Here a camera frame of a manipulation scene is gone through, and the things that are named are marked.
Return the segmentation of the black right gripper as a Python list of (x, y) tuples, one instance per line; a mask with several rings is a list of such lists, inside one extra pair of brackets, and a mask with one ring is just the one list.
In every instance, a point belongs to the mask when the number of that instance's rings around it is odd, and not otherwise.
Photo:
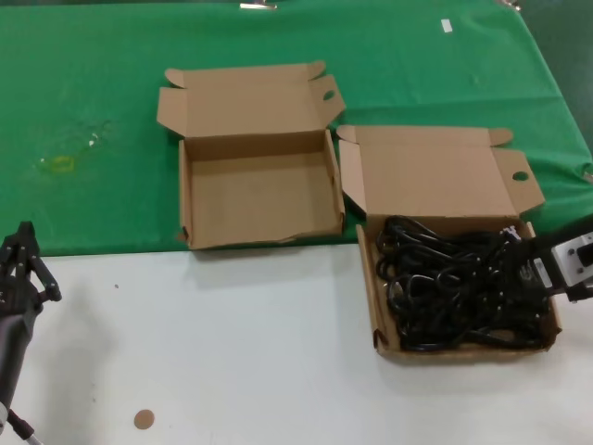
[(563, 292), (557, 262), (551, 249), (558, 244), (552, 234), (522, 238), (516, 231), (504, 231), (511, 276), (521, 293), (530, 299), (546, 299)]

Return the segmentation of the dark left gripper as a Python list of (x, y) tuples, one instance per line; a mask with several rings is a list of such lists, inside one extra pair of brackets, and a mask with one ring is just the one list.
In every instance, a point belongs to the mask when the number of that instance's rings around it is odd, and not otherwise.
[[(35, 274), (44, 290), (31, 282)], [(32, 222), (22, 222), (19, 231), (7, 235), (1, 245), (1, 403), (10, 406), (32, 341), (40, 302), (61, 301), (57, 280), (41, 259)]]

